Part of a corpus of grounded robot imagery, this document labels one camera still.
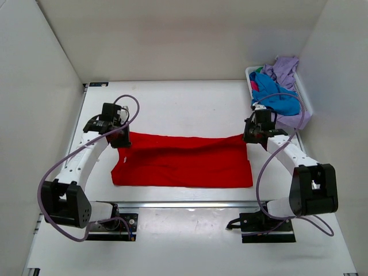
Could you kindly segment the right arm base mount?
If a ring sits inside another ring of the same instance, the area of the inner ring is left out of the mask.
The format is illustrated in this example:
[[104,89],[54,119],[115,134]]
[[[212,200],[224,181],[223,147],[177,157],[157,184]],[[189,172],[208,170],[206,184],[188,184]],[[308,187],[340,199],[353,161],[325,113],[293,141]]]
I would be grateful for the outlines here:
[[263,212],[240,213],[231,220],[226,230],[239,229],[243,244],[295,243],[296,238],[290,220],[276,220]]

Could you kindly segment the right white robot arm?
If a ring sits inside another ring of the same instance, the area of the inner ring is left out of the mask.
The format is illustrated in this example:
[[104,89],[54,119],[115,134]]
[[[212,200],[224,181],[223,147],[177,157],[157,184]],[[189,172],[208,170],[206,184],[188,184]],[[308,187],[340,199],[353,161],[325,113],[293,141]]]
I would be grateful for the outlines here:
[[[336,172],[331,164],[321,164],[307,156],[291,142],[292,137],[276,129],[276,114],[271,109],[255,109],[245,120],[243,141],[260,144],[269,154],[256,180],[256,200],[261,213],[258,225],[271,230],[279,220],[335,213],[338,210]],[[277,160],[292,176],[289,195],[263,205],[260,200],[260,182],[272,159]]]

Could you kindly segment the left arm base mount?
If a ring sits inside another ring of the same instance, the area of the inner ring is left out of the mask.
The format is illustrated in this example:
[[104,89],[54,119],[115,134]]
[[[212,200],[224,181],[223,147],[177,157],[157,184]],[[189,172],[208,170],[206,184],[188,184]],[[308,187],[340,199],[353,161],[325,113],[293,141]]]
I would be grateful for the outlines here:
[[117,204],[113,205],[114,220],[91,226],[87,241],[99,242],[135,242],[137,239],[138,212],[124,211]]

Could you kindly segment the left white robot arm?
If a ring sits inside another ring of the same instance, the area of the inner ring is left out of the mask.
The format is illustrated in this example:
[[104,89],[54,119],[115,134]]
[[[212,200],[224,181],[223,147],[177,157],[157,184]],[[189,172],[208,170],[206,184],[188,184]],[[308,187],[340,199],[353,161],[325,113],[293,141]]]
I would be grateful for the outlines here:
[[131,146],[129,128],[103,136],[128,122],[129,108],[113,103],[104,103],[102,112],[89,119],[83,128],[77,149],[79,152],[68,158],[62,171],[52,181],[44,181],[41,187],[41,202],[51,220],[57,225],[84,228],[92,221],[100,221],[113,229],[120,223],[117,205],[108,202],[91,202],[85,195],[87,180],[99,156],[110,146]]

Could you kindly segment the red t shirt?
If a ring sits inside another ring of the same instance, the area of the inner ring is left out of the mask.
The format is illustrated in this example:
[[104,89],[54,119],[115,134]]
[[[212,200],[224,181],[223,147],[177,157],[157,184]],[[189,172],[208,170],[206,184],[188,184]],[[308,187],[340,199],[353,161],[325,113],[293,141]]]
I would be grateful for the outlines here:
[[115,186],[235,189],[253,186],[241,135],[221,138],[131,133],[111,171]]

